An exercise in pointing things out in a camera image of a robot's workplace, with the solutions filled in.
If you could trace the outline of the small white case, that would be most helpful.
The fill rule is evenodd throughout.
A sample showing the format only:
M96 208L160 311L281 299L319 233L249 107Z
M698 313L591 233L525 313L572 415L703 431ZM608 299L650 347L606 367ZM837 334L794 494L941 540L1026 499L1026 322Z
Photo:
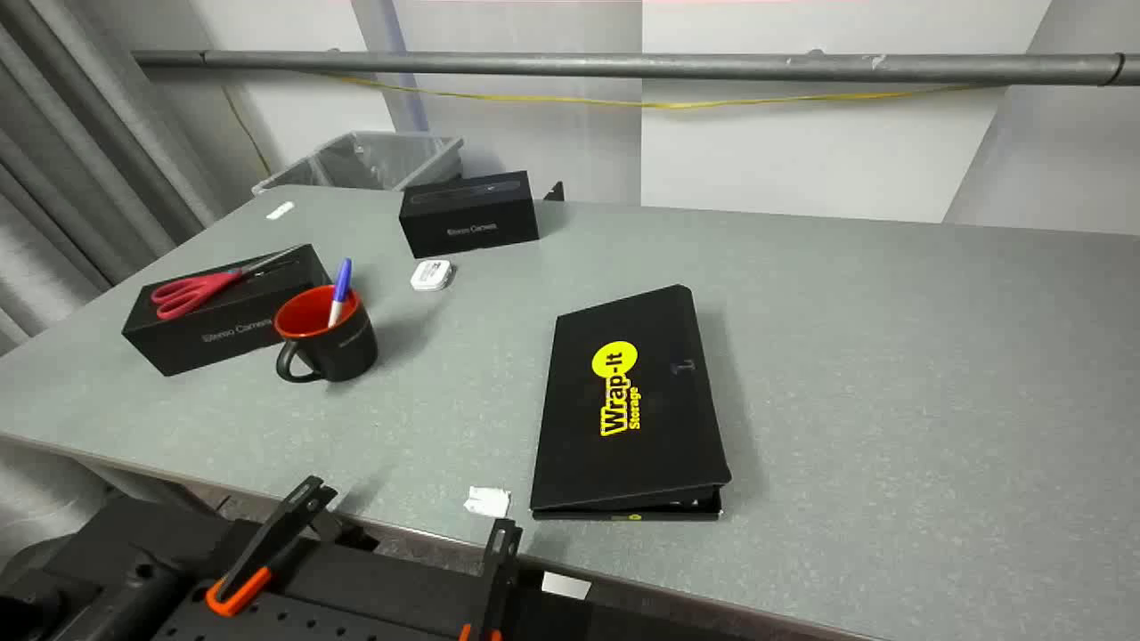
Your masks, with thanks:
M412 293L437 293L452 282L457 267L450 261L422 261L410 275Z

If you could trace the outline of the red handled scissors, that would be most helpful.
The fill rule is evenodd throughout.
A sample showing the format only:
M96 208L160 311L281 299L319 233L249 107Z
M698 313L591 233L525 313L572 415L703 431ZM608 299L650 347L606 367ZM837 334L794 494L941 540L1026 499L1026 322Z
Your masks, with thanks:
M198 311L203 301L210 301L215 297L221 297L226 290L253 277L267 264L274 264L274 255L265 255L265 261L253 261L253 264L243 264L243 267L226 267L226 272L210 272L210 275L165 282L165 285L157 285L151 293L153 313L160 322L179 322L179 316Z

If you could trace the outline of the black bracket table edge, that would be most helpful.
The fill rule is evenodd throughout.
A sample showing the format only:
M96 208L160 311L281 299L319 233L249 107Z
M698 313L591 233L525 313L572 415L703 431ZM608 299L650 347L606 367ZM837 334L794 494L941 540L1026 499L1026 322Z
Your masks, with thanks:
M565 190L564 180L557 180L547 193L546 193L547 202L564 202L565 198Z

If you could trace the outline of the orange black clamp right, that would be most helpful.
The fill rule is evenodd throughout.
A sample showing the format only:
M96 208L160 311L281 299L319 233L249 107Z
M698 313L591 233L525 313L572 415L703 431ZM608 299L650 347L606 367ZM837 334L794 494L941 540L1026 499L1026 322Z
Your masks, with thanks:
M515 520L500 518L487 529L481 552L477 589L470 592L467 621L457 641L506 641L504 621L509 589L515 582L515 547L525 527Z

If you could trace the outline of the small black box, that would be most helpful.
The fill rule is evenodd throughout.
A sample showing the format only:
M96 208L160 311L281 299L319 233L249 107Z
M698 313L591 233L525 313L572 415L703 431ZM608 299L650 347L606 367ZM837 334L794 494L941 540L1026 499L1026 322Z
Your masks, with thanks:
M398 223L412 255L534 241L539 218L525 170L410 185Z

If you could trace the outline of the blue and white marker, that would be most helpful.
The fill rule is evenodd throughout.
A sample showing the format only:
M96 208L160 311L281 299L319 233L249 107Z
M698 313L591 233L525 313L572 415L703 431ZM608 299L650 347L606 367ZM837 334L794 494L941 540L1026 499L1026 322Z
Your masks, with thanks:
M342 322L349 290L353 290L353 261L344 255L335 275L335 290L331 290L331 301L327 301L327 328L335 328Z

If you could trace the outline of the long black box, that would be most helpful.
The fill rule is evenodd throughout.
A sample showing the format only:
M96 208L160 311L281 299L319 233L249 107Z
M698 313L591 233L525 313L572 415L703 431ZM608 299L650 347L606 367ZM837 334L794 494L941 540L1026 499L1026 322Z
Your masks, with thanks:
M132 301L132 313L122 334L165 376L184 374L219 358L230 358L261 347L274 347L279 306L309 285L327 285L327 272L309 245L274 248L265 255L274 255L274 264L226 290L221 297L215 297L210 301L203 301L198 311L179 322L160 322L153 313L151 293L165 282L145 285Z

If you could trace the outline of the flat black box yellow logo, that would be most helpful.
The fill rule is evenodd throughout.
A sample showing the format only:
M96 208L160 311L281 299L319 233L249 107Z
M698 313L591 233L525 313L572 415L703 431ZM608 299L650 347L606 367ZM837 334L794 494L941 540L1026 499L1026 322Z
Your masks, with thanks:
M717 520L727 481L686 285L557 322L531 481L534 518Z

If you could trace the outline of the white tape piece table edge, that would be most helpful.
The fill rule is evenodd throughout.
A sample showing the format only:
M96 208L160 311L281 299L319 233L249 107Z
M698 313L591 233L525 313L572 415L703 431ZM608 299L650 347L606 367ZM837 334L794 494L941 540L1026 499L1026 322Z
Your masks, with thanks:
M467 499L464 499L464 510L474 512L474 518L506 518L509 512L509 491L506 488L470 485Z

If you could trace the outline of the grey plastic bin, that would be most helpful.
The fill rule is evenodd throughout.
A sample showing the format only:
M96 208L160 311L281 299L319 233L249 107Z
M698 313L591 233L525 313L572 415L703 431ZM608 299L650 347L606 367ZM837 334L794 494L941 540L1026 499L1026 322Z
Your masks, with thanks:
M401 193L410 185L452 180L460 167L460 136L426 131L349 131L309 155L267 176L253 193L281 185L376 190Z

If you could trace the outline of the grey metal rail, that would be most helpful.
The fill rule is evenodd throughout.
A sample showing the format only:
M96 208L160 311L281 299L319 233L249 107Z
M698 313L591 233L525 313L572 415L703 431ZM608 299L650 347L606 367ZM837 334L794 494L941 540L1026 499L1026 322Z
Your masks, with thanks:
M141 66L672 81L1140 84L1140 53L340 53L135 50Z

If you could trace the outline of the orange black clamp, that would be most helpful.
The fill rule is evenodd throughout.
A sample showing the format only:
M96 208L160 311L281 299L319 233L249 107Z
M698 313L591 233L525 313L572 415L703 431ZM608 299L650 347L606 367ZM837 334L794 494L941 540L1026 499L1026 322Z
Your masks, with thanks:
M487 529L481 552L477 589L470 592L467 621L457 641L506 641L504 621L509 589L515 582L515 547L525 527L515 520L500 518Z
M300 481L274 512L258 527L239 558L205 589L203 607L236 621L274 582L279 564L300 540L300 534L327 510L335 488L319 476Z

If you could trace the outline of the orange black clamp left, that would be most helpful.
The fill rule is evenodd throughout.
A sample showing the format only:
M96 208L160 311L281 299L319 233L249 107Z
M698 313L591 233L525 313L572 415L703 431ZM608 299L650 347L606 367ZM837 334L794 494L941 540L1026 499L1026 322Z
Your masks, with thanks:
M327 510L335 488L319 476L300 481L274 512L258 527L239 558L205 589L203 607L236 621L274 582L279 564L300 540L300 534Z

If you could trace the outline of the black mug red inside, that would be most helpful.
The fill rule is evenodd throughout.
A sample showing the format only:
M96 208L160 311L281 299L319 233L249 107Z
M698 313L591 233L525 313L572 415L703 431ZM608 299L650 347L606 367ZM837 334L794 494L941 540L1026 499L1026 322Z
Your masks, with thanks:
M357 293L344 297L340 322L327 322L331 285L314 285L284 299L274 313L281 338L274 374L281 381L349 381L376 364L376 338Z

